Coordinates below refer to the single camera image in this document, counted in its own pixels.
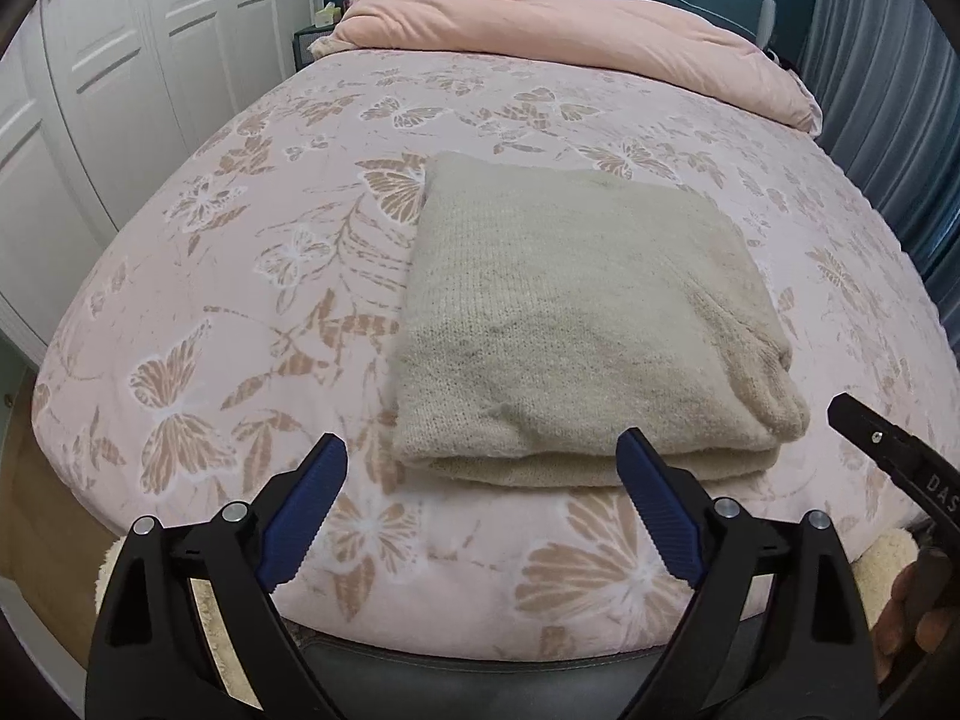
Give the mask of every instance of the floral pattern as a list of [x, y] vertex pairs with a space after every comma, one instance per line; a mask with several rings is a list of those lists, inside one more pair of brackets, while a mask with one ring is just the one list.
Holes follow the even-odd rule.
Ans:
[[[794, 346], [808, 435], [710, 485], [754, 514], [829, 511], [851, 557], [915, 509], [827, 427], [851, 391], [960, 457], [960, 374], [913, 266], [808, 136], [628, 74], [357, 50], [222, 127], [120, 232], [61, 322], [38, 440], [123, 532], [211, 517], [324, 432], [343, 493], [281, 613], [447, 656], [566, 659], [666, 640], [689, 592], [622, 491], [506, 490], [391, 457], [391, 356], [424, 165], [456, 149], [708, 194], [739, 225]], [[748, 610], [755, 610], [760, 597]]]

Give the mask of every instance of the pink bedsheet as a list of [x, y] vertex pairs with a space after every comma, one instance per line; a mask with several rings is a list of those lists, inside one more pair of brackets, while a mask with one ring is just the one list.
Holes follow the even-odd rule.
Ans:
[[354, 0], [315, 55], [482, 52], [627, 71], [802, 132], [820, 110], [793, 74], [739, 35], [652, 0]]
[[[757, 517], [825, 509], [850, 557], [916, 512], [827, 427], [849, 391], [960, 457], [960, 374], [880, 215], [797, 130], [624, 73], [359, 50], [217, 132], [120, 231], [61, 322], [34, 429], [117, 533], [250, 499], [325, 431], [340, 501], [280, 613], [382, 647], [567, 659], [664, 643], [689, 591], [623, 490], [521, 490], [392, 456], [392, 359], [424, 164], [440, 151], [708, 194], [743, 231], [794, 348], [808, 433], [713, 483]], [[752, 598], [747, 612], [760, 607]]]

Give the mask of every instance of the cream fluffy rug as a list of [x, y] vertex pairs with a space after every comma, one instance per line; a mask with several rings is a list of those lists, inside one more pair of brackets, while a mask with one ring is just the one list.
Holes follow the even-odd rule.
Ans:
[[[123, 546], [123, 539], [117, 541], [107, 551], [104, 564], [100, 567], [97, 577], [95, 603], [97, 611], [104, 600], [107, 590], [107, 581], [113, 571], [117, 555]], [[863, 608], [867, 613], [867, 623], [874, 627], [882, 608], [890, 598], [890, 587], [896, 575], [907, 565], [917, 560], [917, 544], [910, 533], [904, 530], [893, 530], [884, 533], [877, 542], [868, 549], [863, 556], [853, 564], [853, 578], [860, 590], [863, 599]], [[221, 679], [227, 692], [235, 699], [239, 699], [252, 707], [260, 709], [256, 695], [253, 694], [250, 681], [243, 671], [243, 666], [233, 651], [227, 627], [220, 615], [220, 609], [213, 597], [213, 588], [209, 581], [193, 579], [193, 594], [197, 600], [197, 610], [200, 613], [200, 622], [210, 646], [210, 653], [217, 665]]]

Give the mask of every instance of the beige knit blanket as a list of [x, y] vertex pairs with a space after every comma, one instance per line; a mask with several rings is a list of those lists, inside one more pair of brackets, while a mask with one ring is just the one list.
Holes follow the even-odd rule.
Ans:
[[741, 232], [693, 191], [441, 154], [406, 300], [394, 448], [410, 466], [617, 485], [616, 438], [637, 425], [719, 479], [808, 426]]

